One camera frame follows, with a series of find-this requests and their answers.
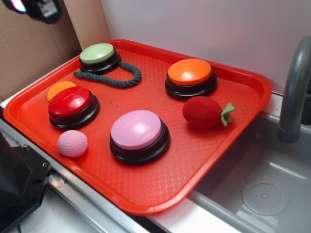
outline faucet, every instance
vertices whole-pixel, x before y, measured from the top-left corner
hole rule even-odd
[[[283,96],[277,137],[299,140],[300,124],[311,124],[311,36],[304,37],[294,54]]]

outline plastic tray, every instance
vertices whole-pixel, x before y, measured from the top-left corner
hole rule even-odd
[[[182,116],[184,101],[169,97],[164,87],[169,67],[189,56],[128,40],[108,43],[120,53],[123,62],[141,70],[141,83],[118,89],[79,79],[72,74],[80,71],[76,57],[17,95],[5,108],[4,117],[125,212],[156,214],[178,204],[196,186],[267,103],[271,86],[258,74],[210,62],[218,84],[209,97],[223,108],[232,102],[236,110],[227,127],[219,124],[209,130],[195,129]],[[118,67],[106,76],[129,80],[133,75]],[[59,153],[57,141],[63,132],[49,122],[47,92],[60,81],[88,88],[101,105],[98,116],[79,129],[87,136],[89,145],[85,154],[76,159]],[[163,120],[170,130],[171,144],[155,162],[127,166],[117,162],[110,152],[110,129],[118,117],[137,109],[150,110]]]

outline sink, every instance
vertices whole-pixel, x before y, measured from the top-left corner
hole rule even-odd
[[[261,112],[198,183],[189,199],[241,232],[309,233],[311,128],[277,139],[279,118]]]

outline white wall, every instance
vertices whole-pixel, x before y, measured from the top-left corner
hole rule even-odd
[[[101,0],[112,39],[246,69],[283,93],[311,0]]]

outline orange button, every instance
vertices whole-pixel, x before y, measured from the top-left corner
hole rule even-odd
[[[211,75],[207,61],[190,58],[173,64],[168,71],[170,80],[177,85],[190,86],[204,82]]]

